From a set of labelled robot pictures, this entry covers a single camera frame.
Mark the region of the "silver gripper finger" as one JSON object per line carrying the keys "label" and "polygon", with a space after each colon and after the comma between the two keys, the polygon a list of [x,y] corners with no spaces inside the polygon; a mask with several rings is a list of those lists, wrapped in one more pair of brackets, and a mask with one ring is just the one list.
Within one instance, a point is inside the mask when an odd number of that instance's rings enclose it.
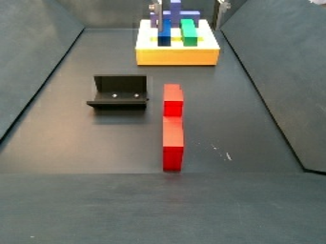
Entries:
{"label": "silver gripper finger", "polygon": [[215,0],[214,7],[214,29],[218,30],[221,28],[223,14],[232,8],[230,0]]}
{"label": "silver gripper finger", "polygon": [[163,2],[162,0],[151,0],[150,4],[150,21],[151,26],[163,31]]}

